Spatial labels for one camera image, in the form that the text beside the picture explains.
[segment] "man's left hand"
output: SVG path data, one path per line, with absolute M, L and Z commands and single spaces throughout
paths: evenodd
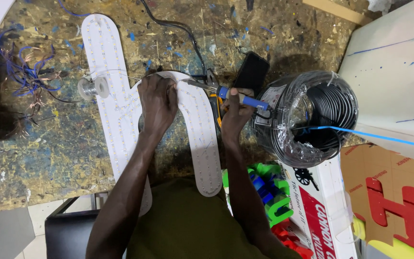
M 143 109 L 143 130 L 159 142 L 178 110 L 177 83 L 171 78 L 152 74 L 137 86 Z

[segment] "blue wire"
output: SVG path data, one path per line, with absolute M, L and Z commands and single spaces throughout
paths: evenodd
M 406 140 L 401 140 L 401 139 L 396 139 L 396 138 L 390 138 L 390 137 L 385 137 L 385 136 L 360 132 L 360 131 L 357 131 L 357 130 L 343 129 L 343 128 L 338 128 L 338 127 L 333 127 L 333 126 L 319 126 L 319 127 L 308 128 L 308 129 L 309 130 L 321 130 L 321 129 L 328 129 L 328 128 L 334 129 L 334 130 L 342 130 L 342 131 L 352 132 L 352 133 L 359 134 L 359 135 L 365 135 L 365 136 L 380 138 L 380 139 L 389 140 L 389 141 L 395 141 L 395 142 L 399 142 L 399 143 L 405 143 L 405 144 L 409 144 L 409 145 L 414 146 L 414 142 L 411 142 L 411 141 L 406 141 Z
M 64 9 L 67 13 L 69 13 L 69 14 L 71 14 L 71 15 L 78 16 L 78 17 L 81 17 L 81 16 L 88 16 L 88 15 L 90 15 L 90 13 L 86 13 L 86 14 L 75 14 L 75 13 L 72 13 L 72 12 L 70 12 L 70 11 L 66 10 L 66 8 L 63 6 L 63 4 L 62 4 L 62 2 L 61 2 L 60 0 L 58 0 L 58 3 L 62 6 L 62 8 L 63 8 L 63 9 Z

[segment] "black cable coil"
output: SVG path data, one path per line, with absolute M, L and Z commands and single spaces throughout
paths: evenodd
M 269 89 L 279 92 L 277 88 L 282 94 L 271 120 L 263 123 L 255 115 L 251 119 L 258 143 L 294 168 L 313 167 L 337 156 L 350 133 L 311 128 L 354 129 L 357 99 L 346 81 L 327 71 L 285 76 L 269 84 L 258 99 L 266 99 Z

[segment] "workbench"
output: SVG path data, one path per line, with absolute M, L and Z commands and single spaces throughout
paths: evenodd
M 336 3 L 364 12 L 366 1 Z M 71 12 L 98 12 L 116 23 L 134 78 L 160 70 L 201 74 L 201 66 L 187 34 L 153 22 L 139 0 L 67 0 Z M 191 27 L 207 68 L 215 68 L 220 83 L 231 85 L 245 58 L 254 51 L 270 62 L 266 82 L 285 73 L 311 70 L 337 71 L 356 25 L 303 5 L 299 0 L 148 0 L 156 18 Z M 33 58 L 55 56 L 46 68 L 53 74 L 53 94 L 79 100 L 78 80 L 88 71 L 80 27 L 84 17 L 61 9 L 56 0 L 17 0 L 0 32 L 3 47 L 12 42 L 18 51 L 32 46 Z M 44 92 L 45 104 L 30 121 L 17 123 L 32 96 L 12 96 L 20 87 L 6 80 L 0 57 L 0 210 L 45 203 L 112 189 L 115 184 L 98 106 L 94 100 L 61 103 Z M 134 85 L 136 79 L 130 79 Z M 247 125 L 241 135 L 247 164 L 275 159 L 257 145 Z M 366 143 L 353 136 L 345 146 Z M 225 158 L 219 139 L 222 168 Z M 193 173 L 184 119 L 179 112 L 158 145 L 149 175 L 152 182 Z

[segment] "black phone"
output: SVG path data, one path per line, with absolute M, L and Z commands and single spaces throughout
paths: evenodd
M 258 96 L 268 70 L 269 63 L 255 52 L 250 51 L 242 63 L 233 87 L 253 89 L 255 96 Z

